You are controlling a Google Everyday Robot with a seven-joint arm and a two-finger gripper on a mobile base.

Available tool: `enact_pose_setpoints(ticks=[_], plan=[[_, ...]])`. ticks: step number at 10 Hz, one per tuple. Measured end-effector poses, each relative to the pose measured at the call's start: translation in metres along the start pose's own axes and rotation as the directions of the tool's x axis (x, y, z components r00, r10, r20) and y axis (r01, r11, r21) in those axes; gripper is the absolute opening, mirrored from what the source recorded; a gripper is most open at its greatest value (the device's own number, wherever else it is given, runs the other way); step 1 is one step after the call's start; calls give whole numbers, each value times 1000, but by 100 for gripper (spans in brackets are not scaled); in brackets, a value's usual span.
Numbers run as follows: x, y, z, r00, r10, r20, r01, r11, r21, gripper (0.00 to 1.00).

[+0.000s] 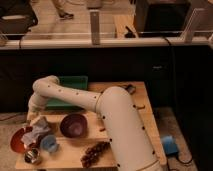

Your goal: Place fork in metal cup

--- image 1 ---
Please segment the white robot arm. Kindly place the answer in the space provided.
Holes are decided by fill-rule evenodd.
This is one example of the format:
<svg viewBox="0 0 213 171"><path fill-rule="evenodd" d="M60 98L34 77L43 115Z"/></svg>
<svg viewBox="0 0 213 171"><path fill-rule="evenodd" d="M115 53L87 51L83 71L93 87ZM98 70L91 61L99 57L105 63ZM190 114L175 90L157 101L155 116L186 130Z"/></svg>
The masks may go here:
<svg viewBox="0 0 213 171"><path fill-rule="evenodd" d="M102 93L63 87L56 76L37 79L28 111L37 113L51 99L99 114L104 122L118 171L163 171L131 95L112 86Z"/></svg>

